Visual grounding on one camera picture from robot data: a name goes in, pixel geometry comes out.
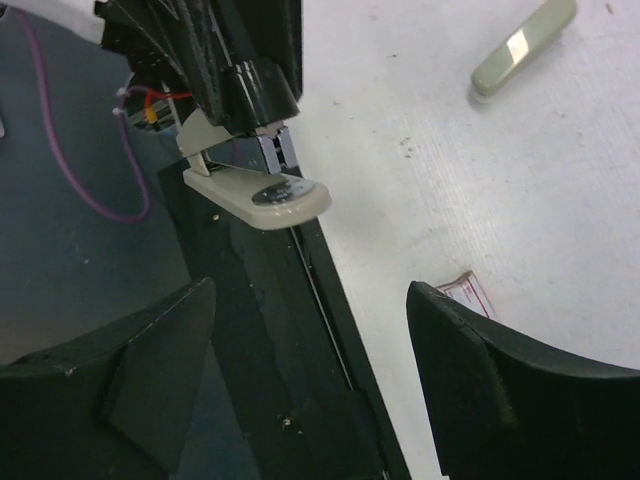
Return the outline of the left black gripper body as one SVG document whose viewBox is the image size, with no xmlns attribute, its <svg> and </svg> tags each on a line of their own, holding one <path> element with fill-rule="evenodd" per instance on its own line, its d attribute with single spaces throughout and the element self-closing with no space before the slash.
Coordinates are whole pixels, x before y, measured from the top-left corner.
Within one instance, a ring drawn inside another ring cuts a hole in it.
<svg viewBox="0 0 640 480">
<path fill-rule="evenodd" d="M 210 93 L 210 17 L 204 1 L 97 1 L 101 46 L 150 85 Z"/>
</svg>

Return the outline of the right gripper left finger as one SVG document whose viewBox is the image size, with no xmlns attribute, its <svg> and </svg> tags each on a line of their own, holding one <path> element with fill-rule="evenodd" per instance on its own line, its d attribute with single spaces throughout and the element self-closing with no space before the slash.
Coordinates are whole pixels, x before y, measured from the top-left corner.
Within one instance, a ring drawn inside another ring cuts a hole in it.
<svg viewBox="0 0 640 480">
<path fill-rule="evenodd" d="M 167 479 L 212 334 L 209 278 L 1 368 L 4 479 Z"/>
</svg>

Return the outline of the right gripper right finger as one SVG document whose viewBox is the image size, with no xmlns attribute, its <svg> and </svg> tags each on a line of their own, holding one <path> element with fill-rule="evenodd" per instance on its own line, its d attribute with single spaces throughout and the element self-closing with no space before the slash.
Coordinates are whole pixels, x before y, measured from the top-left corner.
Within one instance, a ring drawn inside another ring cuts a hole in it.
<svg viewBox="0 0 640 480">
<path fill-rule="evenodd" d="M 445 477 L 638 477 L 637 370 L 545 344 L 423 282 L 406 313 Z"/>
</svg>

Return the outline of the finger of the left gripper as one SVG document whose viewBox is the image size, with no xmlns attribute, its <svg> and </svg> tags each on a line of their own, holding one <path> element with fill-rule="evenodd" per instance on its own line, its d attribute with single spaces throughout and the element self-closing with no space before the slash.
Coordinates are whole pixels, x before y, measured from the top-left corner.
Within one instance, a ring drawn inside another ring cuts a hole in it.
<svg viewBox="0 0 640 480">
<path fill-rule="evenodd" d="M 302 1 L 271 0 L 263 3 L 269 55 L 283 70 L 296 100 L 303 93 Z"/>
<path fill-rule="evenodd" d="M 211 125 L 247 134 L 298 114 L 281 67 L 269 55 L 265 1 L 204 1 L 210 17 L 210 93 L 192 96 Z"/>
</svg>

